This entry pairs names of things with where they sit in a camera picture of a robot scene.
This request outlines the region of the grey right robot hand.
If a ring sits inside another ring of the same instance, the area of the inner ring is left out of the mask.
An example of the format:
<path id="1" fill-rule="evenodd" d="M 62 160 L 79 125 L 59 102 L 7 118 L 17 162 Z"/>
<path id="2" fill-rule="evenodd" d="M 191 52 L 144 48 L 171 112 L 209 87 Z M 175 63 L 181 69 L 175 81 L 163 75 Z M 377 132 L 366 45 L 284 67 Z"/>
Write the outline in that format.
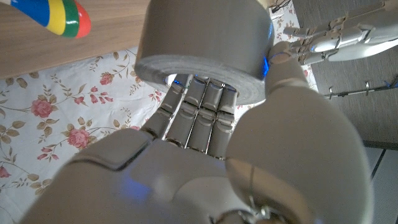
<path id="1" fill-rule="evenodd" d="M 207 153 L 164 141 L 161 123 L 123 129 L 75 155 L 22 223 L 371 223 L 371 171 L 346 116 L 310 89 L 276 44 L 266 101 Z"/>

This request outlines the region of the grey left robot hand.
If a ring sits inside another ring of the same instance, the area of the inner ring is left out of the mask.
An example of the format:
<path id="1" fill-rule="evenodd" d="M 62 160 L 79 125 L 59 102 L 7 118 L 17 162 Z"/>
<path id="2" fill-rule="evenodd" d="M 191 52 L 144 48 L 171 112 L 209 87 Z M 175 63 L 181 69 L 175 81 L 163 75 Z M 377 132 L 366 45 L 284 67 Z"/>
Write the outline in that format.
<path id="1" fill-rule="evenodd" d="M 397 1 L 380 1 L 313 28 L 286 27 L 302 65 L 370 57 L 397 46 Z"/>

